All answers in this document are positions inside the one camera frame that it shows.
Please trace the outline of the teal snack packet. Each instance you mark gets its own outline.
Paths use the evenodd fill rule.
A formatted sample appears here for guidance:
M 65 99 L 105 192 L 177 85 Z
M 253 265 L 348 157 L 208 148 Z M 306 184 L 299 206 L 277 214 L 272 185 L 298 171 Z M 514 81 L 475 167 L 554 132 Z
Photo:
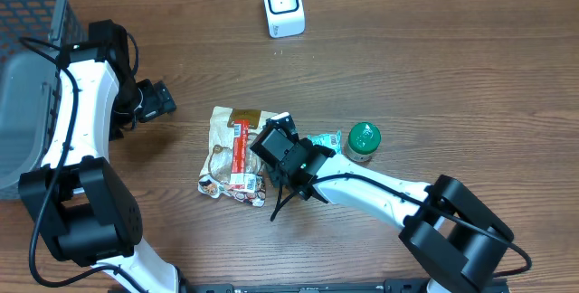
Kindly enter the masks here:
M 340 130 L 338 130 L 336 133 L 326 133 L 315 136 L 308 135 L 308 139 L 312 142 L 313 145 L 331 148 L 337 154 L 342 153 Z

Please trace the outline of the red white snack bar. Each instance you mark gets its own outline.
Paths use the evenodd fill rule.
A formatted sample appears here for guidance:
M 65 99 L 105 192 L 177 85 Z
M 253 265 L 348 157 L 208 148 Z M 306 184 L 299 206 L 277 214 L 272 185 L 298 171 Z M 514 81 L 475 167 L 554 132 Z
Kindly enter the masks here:
M 246 154 L 250 122 L 236 119 L 233 122 L 233 160 L 230 187 L 234 191 L 252 193 L 256 188 L 256 175 L 246 173 Z

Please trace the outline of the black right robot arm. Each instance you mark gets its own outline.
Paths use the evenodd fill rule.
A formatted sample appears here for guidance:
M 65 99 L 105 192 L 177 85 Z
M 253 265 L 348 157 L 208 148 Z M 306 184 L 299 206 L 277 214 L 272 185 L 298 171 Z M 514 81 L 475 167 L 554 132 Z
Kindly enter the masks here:
M 514 240 L 513 232 L 462 182 L 433 184 L 380 174 L 334 150 L 269 125 L 251 150 L 291 197 L 356 208 L 398 231 L 430 276 L 430 292 L 485 292 Z

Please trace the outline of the brown snack bag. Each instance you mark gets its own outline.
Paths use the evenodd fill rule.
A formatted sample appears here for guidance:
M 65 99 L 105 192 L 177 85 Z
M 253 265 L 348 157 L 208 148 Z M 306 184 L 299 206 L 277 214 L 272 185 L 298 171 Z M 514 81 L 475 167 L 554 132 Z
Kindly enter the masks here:
M 200 193 L 214 199 L 225 195 L 254 207 L 264 205 L 266 186 L 262 177 L 263 165 L 261 159 L 250 150 L 250 145 L 260 134 L 266 120 L 274 115 L 273 112 L 258 109 L 214 107 L 210 118 L 208 156 L 197 182 Z M 252 193 L 234 191 L 229 184 L 233 160 L 233 122 L 236 119 L 248 119 L 250 122 L 246 173 L 256 175 L 256 188 Z

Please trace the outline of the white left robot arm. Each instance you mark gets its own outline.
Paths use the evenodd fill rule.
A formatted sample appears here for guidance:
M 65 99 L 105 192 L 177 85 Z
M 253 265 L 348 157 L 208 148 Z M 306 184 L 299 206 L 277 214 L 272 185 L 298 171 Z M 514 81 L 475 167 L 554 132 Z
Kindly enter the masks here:
M 127 292 L 191 291 L 182 271 L 144 239 L 137 200 L 109 162 L 109 143 L 125 129 L 176 110 L 163 82 L 136 79 L 134 37 L 103 20 L 90 24 L 85 42 L 20 42 L 55 66 L 60 83 L 51 143 L 40 167 L 18 182 L 34 221 L 34 280 L 61 288 L 104 272 Z

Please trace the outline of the green lid jar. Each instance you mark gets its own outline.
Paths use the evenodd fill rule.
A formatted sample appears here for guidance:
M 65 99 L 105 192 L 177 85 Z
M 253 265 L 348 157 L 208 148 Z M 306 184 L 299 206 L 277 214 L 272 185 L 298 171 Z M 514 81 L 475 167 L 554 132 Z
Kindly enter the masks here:
M 370 122 L 355 124 L 346 141 L 345 155 L 355 162 L 372 158 L 382 141 L 378 127 Z

